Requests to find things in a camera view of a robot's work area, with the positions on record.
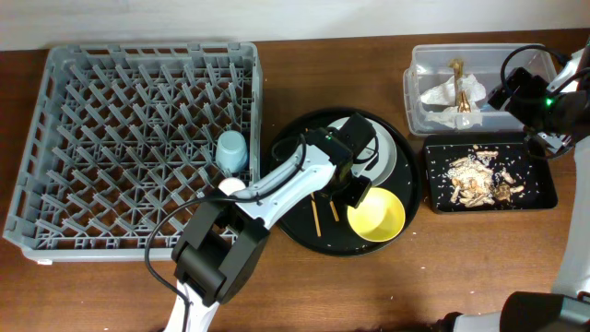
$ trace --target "gray plastic dish rack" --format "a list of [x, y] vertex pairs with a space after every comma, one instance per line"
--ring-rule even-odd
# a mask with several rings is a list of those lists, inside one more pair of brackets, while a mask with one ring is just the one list
[[[225, 130], [250, 147], [234, 176], [259, 179], [261, 115], [251, 43], [53, 48], [4, 237], [42, 264], [143, 259], [159, 221], [231, 176], [215, 163]], [[153, 259], [170, 259], [193, 211], [163, 227]]]

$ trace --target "wooden table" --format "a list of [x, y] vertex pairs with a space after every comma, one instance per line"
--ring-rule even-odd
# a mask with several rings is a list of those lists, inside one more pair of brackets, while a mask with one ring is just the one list
[[[265, 78], [263, 148], [312, 110], [347, 105], [409, 134], [402, 74], [418, 44], [541, 42], [565, 53], [590, 30], [258, 42]], [[0, 53], [0, 216], [6, 215], [46, 51]], [[419, 148], [420, 140], [410, 138]], [[551, 163], [560, 203], [550, 211], [441, 216], [422, 204], [406, 234], [357, 258], [319, 255], [279, 228], [253, 277], [220, 308], [212, 331], [350, 331], [501, 310], [514, 291], [549, 291], [567, 241], [572, 154]], [[173, 281], [172, 263], [156, 268]], [[174, 296], [142, 262], [37, 266], [0, 241], [0, 330], [156, 331]]]

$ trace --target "clear plastic storage box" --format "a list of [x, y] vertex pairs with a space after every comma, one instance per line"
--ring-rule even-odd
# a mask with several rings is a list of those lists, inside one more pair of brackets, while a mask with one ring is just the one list
[[[412, 64], [404, 73], [404, 102], [409, 130], [416, 136], [453, 132], [518, 131], [523, 125], [503, 107], [496, 111], [488, 105], [488, 98], [477, 102], [481, 113], [453, 114], [457, 124], [473, 124], [464, 129], [451, 128], [427, 119], [430, 112], [441, 112], [448, 106], [429, 105], [420, 95], [453, 76], [449, 63], [455, 58], [464, 61], [465, 75], [473, 74], [486, 88], [486, 94], [500, 85], [500, 67], [508, 54], [526, 44], [442, 44], [419, 45], [412, 51]], [[526, 50], [517, 54], [506, 68], [508, 75], [516, 67], [524, 67], [533, 75], [550, 82], [557, 74], [548, 53]]]

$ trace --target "food debris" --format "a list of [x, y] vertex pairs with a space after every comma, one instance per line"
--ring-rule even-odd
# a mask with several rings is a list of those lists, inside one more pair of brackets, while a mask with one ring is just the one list
[[517, 186], [517, 187], [510, 188], [510, 192], [511, 192], [512, 194], [514, 194], [514, 193], [520, 193], [520, 192], [522, 192], [523, 190], [525, 190], [525, 187], [524, 187], [523, 185], [519, 185], [519, 186]]
[[[500, 172], [489, 168], [490, 161], [498, 156], [498, 151], [483, 150], [475, 152], [475, 156], [469, 155], [450, 162], [450, 169], [446, 173], [453, 185], [450, 202], [474, 208], [484, 204], [494, 205], [496, 200], [510, 202], [511, 194], [524, 191], [523, 185], [513, 186], [516, 181], [505, 168]], [[514, 164], [514, 160], [505, 159], [508, 164]]]
[[476, 155], [478, 158], [495, 158], [498, 157], [498, 151], [478, 151]]
[[510, 185], [503, 183], [494, 190], [494, 197], [500, 201], [507, 200], [510, 202], [510, 193]]
[[510, 174], [506, 170], [502, 171], [500, 173], [500, 175], [501, 175], [501, 177], [504, 178], [504, 180], [506, 180], [507, 183], [509, 183], [509, 184], [513, 184], [514, 183], [513, 177], [510, 176]]

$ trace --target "light blue cup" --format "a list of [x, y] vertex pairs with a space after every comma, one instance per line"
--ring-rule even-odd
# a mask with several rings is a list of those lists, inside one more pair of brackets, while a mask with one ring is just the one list
[[248, 162], [248, 147], [242, 134], [229, 130], [221, 134], [215, 152], [216, 164], [232, 173], [242, 171]]

